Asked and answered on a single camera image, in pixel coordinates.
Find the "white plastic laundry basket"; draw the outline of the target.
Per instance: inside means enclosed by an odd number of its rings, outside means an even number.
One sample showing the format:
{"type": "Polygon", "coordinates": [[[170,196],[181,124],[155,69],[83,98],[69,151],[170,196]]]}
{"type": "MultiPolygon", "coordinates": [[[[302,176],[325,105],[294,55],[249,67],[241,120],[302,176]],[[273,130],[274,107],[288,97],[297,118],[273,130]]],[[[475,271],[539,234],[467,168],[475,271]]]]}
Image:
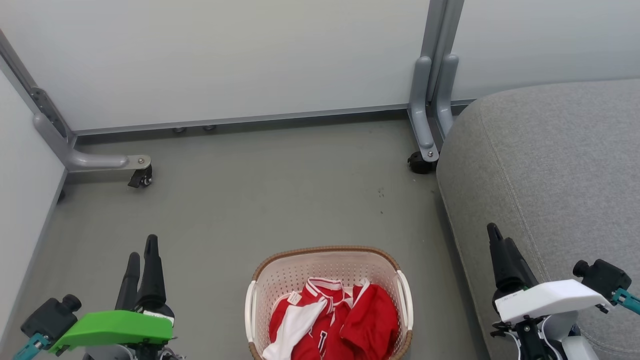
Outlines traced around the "white plastic laundry basket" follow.
{"type": "Polygon", "coordinates": [[[367,279],[385,289],[398,312],[400,335],[390,360],[409,353],[414,306],[409,282],[398,262],[386,251],[369,246],[320,246],[282,251],[263,260],[254,271],[244,301],[244,326],[253,360],[263,360],[268,327],[278,301],[300,291],[310,277],[339,280],[350,291],[367,279]]]}

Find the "grey fabric sofa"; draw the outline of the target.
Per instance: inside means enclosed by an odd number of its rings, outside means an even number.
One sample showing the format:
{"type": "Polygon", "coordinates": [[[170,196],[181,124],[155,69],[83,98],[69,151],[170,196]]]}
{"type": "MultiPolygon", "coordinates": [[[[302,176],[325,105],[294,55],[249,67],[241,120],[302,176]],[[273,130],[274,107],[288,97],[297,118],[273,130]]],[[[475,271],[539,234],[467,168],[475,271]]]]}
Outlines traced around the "grey fabric sofa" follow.
{"type": "Polygon", "coordinates": [[[499,320],[487,224],[514,240],[540,282],[602,259],[640,297],[640,79],[510,89],[473,101],[447,133],[436,169],[490,360],[499,320]]]}

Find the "grey double partition post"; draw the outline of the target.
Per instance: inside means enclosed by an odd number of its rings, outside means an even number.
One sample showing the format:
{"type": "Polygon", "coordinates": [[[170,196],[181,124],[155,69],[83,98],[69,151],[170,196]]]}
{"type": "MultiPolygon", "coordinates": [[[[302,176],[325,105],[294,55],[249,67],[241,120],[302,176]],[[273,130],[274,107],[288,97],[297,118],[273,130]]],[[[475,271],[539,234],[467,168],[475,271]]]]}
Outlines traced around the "grey double partition post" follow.
{"type": "Polygon", "coordinates": [[[407,114],[418,151],[427,160],[454,123],[452,95],[459,57],[452,53],[465,0],[429,0],[420,56],[414,63],[407,114]]]}

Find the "red and white jersey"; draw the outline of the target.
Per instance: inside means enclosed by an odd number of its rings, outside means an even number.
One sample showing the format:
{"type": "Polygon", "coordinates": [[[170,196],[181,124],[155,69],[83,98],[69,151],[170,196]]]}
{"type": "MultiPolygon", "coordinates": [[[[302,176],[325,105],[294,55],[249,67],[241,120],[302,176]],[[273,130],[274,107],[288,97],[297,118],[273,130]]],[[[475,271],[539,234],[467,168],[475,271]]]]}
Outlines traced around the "red and white jersey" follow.
{"type": "Polygon", "coordinates": [[[340,280],[308,278],[275,305],[263,360],[354,360],[340,335],[353,305],[340,280]]]}

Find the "black caster wheel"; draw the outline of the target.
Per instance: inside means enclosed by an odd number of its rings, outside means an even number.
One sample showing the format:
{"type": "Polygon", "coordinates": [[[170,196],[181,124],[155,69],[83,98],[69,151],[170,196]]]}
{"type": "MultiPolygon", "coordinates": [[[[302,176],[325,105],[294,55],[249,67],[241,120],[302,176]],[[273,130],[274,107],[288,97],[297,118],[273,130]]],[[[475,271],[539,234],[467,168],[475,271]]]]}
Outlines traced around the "black caster wheel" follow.
{"type": "Polygon", "coordinates": [[[415,174],[431,174],[437,169],[439,158],[433,157],[434,153],[429,151],[427,159],[423,157],[421,151],[412,153],[407,158],[407,166],[412,173],[415,174]]]}
{"type": "Polygon", "coordinates": [[[127,186],[135,189],[146,188],[153,183],[153,166],[135,170],[127,186]]]}

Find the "grey partition bottom rail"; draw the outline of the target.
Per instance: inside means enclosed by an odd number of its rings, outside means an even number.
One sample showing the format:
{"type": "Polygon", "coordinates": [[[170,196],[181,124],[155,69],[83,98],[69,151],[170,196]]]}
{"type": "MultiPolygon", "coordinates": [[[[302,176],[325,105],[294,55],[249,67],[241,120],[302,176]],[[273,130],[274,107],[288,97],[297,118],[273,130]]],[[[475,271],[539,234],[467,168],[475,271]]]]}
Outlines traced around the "grey partition bottom rail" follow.
{"type": "Polygon", "coordinates": [[[304,119],[307,117],[350,116],[355,114],[408,110],[409,108],[410,108],[409,104],[376,105],[376,106],[368,106],[368,107],[333,109],[333,110],[326,110],[326,111],[291,112],[291,113],[285,113],[285,114],[231,117],[231,118],[222,118],[217,120],[174,121],[174,122],[167,122],[167,123],[116,126],[116,127],[108,127],[108,128],[101,128],[101,129],[74,130],[73,133],[74,135],[80,137],[80,136],[107,135],[107,134],[114,134],[114,133],[148,132],[148,131],[155,131],[155,130],[167,130],[167,129],[171,130],[174,128],[191,128],[195,126],[236,125],[236,124],[243,124],[243,123],[263,122],[263,121],[304,119]]]}

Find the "green-covered left gripper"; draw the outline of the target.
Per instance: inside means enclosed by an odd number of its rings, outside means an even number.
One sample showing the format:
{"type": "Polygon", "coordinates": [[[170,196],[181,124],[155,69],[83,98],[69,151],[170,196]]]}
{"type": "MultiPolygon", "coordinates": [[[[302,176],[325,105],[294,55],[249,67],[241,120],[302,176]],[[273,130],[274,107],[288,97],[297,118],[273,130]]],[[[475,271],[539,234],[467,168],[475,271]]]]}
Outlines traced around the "green-covered left gripper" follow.
{"type": "Polygon", "coordinates": [[[157,360],[173,338],[173,324],[166,317],[133,312],[135,306],[155,312],[166,305],[166,287],[160,257],[158,236],[146,239],[144,267],[140,279],[140,255],[133,251],[119,288],[115,310],[91,312],[76,321],[69,330],[50,347],[56,356],[83,347],[90,349],[113,346],[124,347],[132,360],[157,360]]]}

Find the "red shorts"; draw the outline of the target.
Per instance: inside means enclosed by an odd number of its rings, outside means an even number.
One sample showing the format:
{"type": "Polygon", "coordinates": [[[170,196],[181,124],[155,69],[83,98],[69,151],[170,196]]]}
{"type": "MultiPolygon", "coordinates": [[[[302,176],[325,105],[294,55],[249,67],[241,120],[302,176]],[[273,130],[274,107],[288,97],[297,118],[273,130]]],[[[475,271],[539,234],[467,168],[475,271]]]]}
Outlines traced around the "red shorts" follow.
{"type": "Polygon", "coordinates": [[[393,299],[364,278],[352,290],[353,306],[339,332],[339,360],[389,360],[400,335],[393,299]]]}

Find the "white-covered right gripper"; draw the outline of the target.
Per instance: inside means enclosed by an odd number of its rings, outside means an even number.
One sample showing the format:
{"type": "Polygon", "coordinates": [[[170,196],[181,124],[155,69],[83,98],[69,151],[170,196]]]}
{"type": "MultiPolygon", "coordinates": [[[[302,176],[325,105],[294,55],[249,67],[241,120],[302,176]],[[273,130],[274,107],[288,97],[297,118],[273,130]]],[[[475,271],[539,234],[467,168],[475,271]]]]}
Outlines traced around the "white-covered right gripper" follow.
{"type": "Polygon", "coordinates": [[[511,238],[504,238],[498,226],[487,224],[493,266],[493,305],[500,321],[493,323],[496,333],[508,333],[528,319],[535,323],[549,320],[542,330],[548,333],[578,333],[578,313],[598,308],[613,309],[602,294],[573,280],[539,283],[511,238]]]}

